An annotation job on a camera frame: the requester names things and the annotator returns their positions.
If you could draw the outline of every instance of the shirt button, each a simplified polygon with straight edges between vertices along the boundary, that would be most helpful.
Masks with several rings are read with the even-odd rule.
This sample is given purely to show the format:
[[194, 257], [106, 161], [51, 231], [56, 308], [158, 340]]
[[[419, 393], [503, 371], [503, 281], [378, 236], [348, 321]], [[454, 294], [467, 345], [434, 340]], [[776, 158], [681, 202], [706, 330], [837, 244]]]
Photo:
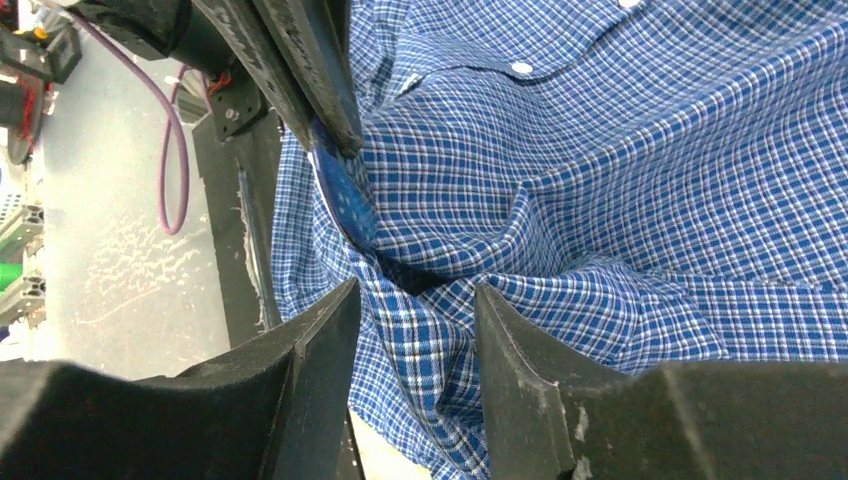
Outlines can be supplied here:
[[530, 65], [527, 65], [524, 62], [513, 63], [512, 64], [512, 70], [515, 73], [520, 73], [522, 75], [529, 75], [529, 74], [533, 73], [533, 67], [531, 67]]

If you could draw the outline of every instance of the white button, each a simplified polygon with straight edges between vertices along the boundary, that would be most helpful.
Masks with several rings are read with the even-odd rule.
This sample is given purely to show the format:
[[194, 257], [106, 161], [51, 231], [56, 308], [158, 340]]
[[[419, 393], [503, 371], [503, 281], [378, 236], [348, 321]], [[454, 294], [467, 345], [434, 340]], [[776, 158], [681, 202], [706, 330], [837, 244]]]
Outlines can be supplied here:
[[413, 73], [412, 75], [410, 75], [400, 87], [401, 95], [409, 91], [409, 89], [412, 88], [413, 85], [420, 82], [421, 78], [421, 75], [418, 75], [417, 73]]
[[533, 67], [531, 67], [530, 65], [527, 65], [524, 62], [513, 63], [512, 64], [512, 70], [515, 71], [515, 73], [520, 73], [522, 75], [529, 75], [529, 74], [533, 73]]

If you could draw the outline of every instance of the wrinkled cloth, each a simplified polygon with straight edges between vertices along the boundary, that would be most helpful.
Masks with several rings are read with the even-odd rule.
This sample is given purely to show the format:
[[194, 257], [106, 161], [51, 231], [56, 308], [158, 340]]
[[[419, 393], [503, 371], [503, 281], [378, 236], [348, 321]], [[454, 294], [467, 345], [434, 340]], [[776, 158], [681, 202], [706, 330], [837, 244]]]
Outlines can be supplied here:
[[286, 136], [282, 315], [361, 281], [350, 406], [435, 479], [490, 475], [475, 285], [628, 374], [844, 360], [846, 35], [835, 1], [355, 2], [377, 247]]

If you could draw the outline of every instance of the purple cable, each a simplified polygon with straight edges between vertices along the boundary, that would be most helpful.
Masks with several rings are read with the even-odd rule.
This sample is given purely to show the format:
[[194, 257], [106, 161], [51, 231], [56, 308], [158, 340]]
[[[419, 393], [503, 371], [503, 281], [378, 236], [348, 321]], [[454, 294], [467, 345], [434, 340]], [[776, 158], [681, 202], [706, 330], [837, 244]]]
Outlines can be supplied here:
[[[121, 61], [127, 68], [130, 69], [131, 72], [138, 77], [139, 80], [144, 83], [144, 85], [156, 96], [156, 100], [159, 100], [159, 104], [162, 105], [162, 108], [165, 109], [165, 113], [168, 114], [168, 123], [165, 125], [165, 140], [162, 147], [162, 157], [159, 161], [159, 223], [162, 225], [162, 230], [165, 231], [168, 235], [176, 235], [179, 233], [180, 229], [183, 228], [183, 224], [185, 223], [186, 211], [188, 210], [188, 147], [186, 145], [185, 133], [182, 128], [175, 128], [176, 136], [177, 136], [177, 149], [180, 156], [180, 206], [179, 211], [177, 212], [177, 220], [176, 224], [172, 227], [168, 222], [168, 211], [165, 205], [165, 167], [168, 163], [168, 138], [171, 134], [171, 125], [180, 125], [180, 118], [177, 116], [176, 110], [174, 110], [174, 100], [177, 97], [177, 89], [179, 84], [174, 86], [174, 90], [171, 93], [171, 101], [169, 102], [167, 98], [165, 98], [165, 94], [162, 93], [162, 90], [153, 83], [153, 80], [142, 71], [138, 65], [133, 63], [132, 60], [127, 57], [124, 52], [118, 49], [102, 33], [97, 31], [90, 23], [85, 21], [80, 17], [74, 17], [76, 22], [87, 31], [95, 40], [97, 40], [101, 45], [103, 45], [107, 50], [112, 52], [118, 60]], [[179, 78], [182, 79], [183, 75], [185, 75], [185, 70], [187, 67], [183, 65], [180, 69]]]

